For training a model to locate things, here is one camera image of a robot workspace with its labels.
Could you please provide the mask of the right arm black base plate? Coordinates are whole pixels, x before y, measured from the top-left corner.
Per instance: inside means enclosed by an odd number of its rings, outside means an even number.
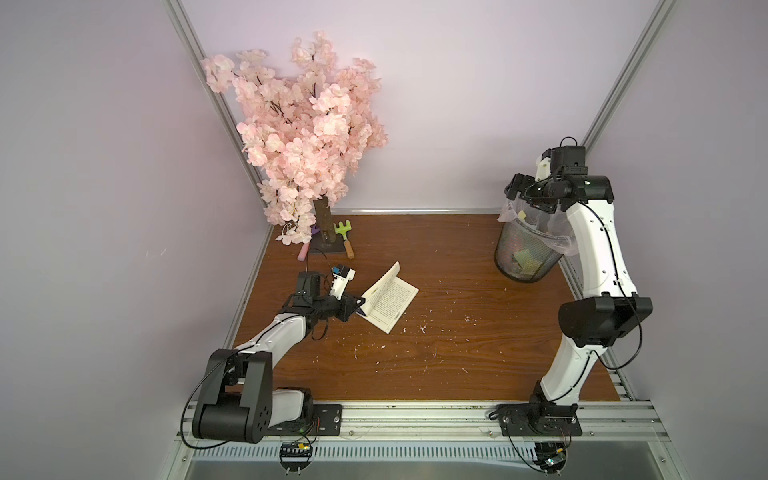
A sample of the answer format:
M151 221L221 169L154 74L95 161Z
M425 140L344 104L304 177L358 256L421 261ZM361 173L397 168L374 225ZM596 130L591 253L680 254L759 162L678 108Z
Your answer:
M488 413L488 419L496 421L508 437L570 438L583 435L577 410L577 404L501 404Z

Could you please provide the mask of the dark blue paperback book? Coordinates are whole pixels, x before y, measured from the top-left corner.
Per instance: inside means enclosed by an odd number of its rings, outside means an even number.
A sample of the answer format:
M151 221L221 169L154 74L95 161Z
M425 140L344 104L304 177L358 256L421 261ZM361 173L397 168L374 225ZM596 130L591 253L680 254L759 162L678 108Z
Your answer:
M401 266L392 267L364 294L356 314L389 334L412 303L419 289L399 277Z

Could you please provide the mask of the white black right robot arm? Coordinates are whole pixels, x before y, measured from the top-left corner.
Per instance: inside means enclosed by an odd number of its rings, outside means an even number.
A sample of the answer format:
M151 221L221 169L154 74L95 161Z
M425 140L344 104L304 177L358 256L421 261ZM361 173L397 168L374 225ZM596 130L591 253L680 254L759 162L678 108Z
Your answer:
M531 423L541 417L573 423L581 389L595 363L616 340L642 328L653 311L652 300L638 294L627 272L607 177L562 174L536 180L518 173L505 193L546 213L561 210L575 234L582 298L559 308L560 346L530 401L521 407Z

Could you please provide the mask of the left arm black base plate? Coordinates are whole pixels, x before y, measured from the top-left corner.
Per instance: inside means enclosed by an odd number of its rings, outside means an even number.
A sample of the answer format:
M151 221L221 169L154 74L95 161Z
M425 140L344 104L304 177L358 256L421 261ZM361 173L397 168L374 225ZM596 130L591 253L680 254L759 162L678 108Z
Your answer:
M313 404L298 419L269 427L266 436L332 436L340 435L343 420L341 404Z

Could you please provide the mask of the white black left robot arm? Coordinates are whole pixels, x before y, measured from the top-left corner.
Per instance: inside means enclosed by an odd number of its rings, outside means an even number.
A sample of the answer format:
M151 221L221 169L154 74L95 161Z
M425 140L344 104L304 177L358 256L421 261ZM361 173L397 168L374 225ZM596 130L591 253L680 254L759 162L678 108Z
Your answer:
M333 318L346 322L365 303L346 292L353 269L339 265L331 274L330 290L323 294L323 275L299 273L295 291L267 327L239 346L210 355L205 374L190 394L197 399L191 434L214 442L205 450L230 442L256 444L270 433L298 435L299 442L307 444L311 432L319 430L311 392L276 389L273 372L318 323Z

